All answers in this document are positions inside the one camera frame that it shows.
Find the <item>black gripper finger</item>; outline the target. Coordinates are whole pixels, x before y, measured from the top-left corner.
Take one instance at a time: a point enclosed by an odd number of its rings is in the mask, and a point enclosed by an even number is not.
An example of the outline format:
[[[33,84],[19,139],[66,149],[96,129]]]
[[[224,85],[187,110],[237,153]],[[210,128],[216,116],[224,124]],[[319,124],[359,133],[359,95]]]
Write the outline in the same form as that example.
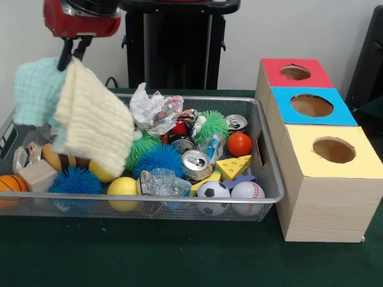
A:
[[[81,40],[72,55],[79,61],[82,61],[87,47],[92,43],[92,39],[92,37],[81,37]]]
[[[73,40],[72,39],[64,39],[64,46],[59,58],[59,62],[57,64],[58,71],[64,71],[66,67],[69,65],[72,57],[72,48],[73,48]]]

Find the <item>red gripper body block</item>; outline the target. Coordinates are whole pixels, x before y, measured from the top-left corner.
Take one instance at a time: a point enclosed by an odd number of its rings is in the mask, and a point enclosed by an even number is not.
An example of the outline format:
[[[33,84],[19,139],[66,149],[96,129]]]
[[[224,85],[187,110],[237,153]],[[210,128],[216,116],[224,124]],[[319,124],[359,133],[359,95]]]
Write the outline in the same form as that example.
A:
[[[44,1],[44,23],[58,38],[109,37],[120,26],[119,4],[119,1]]]

